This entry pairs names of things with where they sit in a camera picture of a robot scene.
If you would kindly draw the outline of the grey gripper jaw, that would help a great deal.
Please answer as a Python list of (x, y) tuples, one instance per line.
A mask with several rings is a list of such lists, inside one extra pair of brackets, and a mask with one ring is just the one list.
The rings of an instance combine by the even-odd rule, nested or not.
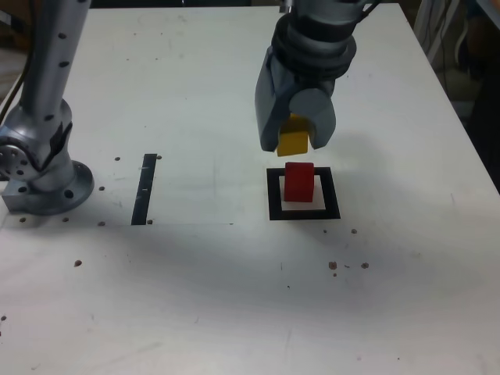
[(255, 88), (255, 114), (263, 151), (274, 152), (288, 109), (291, 74), (268, 47)]
[(309, 135), (314, 149), (325, 147), (336, 127), (336, 116), (331, 97), (319, 88), (297, 92), (289, 102), (292, 130), (303, 130)]

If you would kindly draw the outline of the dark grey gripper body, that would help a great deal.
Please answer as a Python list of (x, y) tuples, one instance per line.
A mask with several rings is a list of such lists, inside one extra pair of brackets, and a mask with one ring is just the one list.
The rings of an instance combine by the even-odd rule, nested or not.
[(307, 88), (317, 88), (331, 99), (335, 89), (335, 80), (318, 80), (294, 73), (276, 55), (272, 56), (272, 81), (274, 90), (278, 96), (283, 95), (285, 91), (302, 91)]

